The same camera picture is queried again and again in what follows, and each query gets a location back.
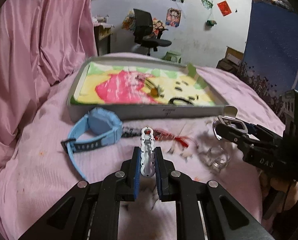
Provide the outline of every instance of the wooden table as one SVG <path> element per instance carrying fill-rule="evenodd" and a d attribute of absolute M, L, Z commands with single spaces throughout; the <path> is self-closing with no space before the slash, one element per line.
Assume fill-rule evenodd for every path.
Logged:
<path fill-rule="evenodd" d="M 99 55 L 99 42 L 102 41 L 103 39 L 107 38 L 107 54 L 110 53 L 110 48 L 111 48 L 111 34 L 112 30 L 110 28 L 103 28 L 101 25 L 99 26 L 94 26 L 93 27 L 93 32 L 95 34 L 95 40 L 96 40 L 96 48 L 97 48 L 97 54 Z"/>

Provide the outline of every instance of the pink curtain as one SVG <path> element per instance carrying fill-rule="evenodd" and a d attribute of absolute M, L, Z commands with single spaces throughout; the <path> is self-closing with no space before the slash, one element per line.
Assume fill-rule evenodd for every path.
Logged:
<path fill-rule="evenodd" d="M 0 167 L 50 86 L 96 55 L 90 0 L 7 0 L 0 9 Z"/>

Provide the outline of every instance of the office chair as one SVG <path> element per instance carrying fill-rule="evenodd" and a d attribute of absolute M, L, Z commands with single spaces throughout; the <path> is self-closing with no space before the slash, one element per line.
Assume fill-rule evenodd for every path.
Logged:
<path fill-rule="evenodd" d="M 148 48 L 148 56 L 150 56 L 151 48 L 153 48 L 153 51 L 158 51 L 158 46 L 168 47 L 172 44 L 171 41 L 161 39 L 163 31 L 168 29 L 159 29 L 159 33 L 156 38 L 144 38 L 144 36 L 150 35 L 153 31 L 151 14 L 139 9 L 134 9 L 134 12 L 136 17 L 136 30 L 133 33 L 135 36 L 135 42 L 140 44 L 142 47 Z"/>

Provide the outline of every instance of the green stool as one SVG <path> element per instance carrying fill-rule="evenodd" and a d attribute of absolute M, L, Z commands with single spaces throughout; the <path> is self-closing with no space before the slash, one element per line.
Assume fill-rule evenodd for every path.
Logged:
<path fill-rule="evenodd" d="M 170 50 L 166 53 L 164 60 L 181 63 L 181 53 Z"/>

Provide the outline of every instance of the metal bolt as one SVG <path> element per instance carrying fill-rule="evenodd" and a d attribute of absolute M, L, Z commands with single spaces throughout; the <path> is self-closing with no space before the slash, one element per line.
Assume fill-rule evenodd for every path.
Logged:
<path fill-rule="evenodd" d="M 211 180 L 211 181 L 209 181 L 209 186 L 210 187 L 218 187 L 218 182 L 216 182 L 215 180 Z"/>
<path fill-rule="evenodd" d="M 117 171 L 116 174 L 115 174 L 115 176 L 117 178 L 123 178 L 125 176 L 125 173 L 123 171 Z"/>
<path fill-rule="evenodd" d="M 176 177 L 177 178 L 177 177 L 180 177 L 180 175 L 181 175 L 181 172 L 180 171 L 172 171 L 171 172 L 171 176 L 172 177 Z"/>
<path fill-rule="evenodd" d="M 78 182 L 78 187 L 79 188 L 84 188 L 84 187 L 86 187 L 88 185 L 88 182 L 86 182 L 85 180 L 80 180 L 79 182 Z"/>

